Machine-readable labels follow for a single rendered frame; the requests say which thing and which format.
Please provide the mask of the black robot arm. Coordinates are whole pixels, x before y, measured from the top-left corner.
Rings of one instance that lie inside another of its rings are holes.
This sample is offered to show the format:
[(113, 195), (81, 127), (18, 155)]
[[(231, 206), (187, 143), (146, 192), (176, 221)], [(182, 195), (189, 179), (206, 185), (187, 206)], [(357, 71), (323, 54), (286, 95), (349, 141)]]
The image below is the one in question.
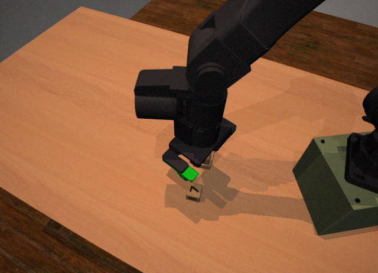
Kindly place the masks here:
[[(174, 136), (191, 146), (192, 126), (214, 128), (224, 114), (227, 89), (252, 71), (297, 22), (325, 0), (227, 0), (192, 32), (187, 66), (138, 74), (139, 119), (174, 120)], [(215, 20), (215, 24), (214, 24)], [(362, 119), (375, 130), (347, 138), (346, 182), (378, 194), (378, 86), (363, 101)]]

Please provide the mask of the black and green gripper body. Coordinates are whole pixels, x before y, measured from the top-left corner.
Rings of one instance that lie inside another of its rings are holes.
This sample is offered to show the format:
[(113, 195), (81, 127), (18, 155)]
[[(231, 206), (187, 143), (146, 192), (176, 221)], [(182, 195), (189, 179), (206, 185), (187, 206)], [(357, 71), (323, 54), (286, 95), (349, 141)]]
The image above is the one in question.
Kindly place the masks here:
[(237, 128), (224, 117), (217, 126), (210, 129), (193, 125), (187, 116), (186, 120), (192, 126), (191, 146), (175, 136), (169, 143), (169, 149), (162, 155), (162, 159), (179, 173), (183, 173), (188, 167), (188, 163), (179, 155), (185, 156), (192, 165), (199, 168), (212, 151), (218, 151)]

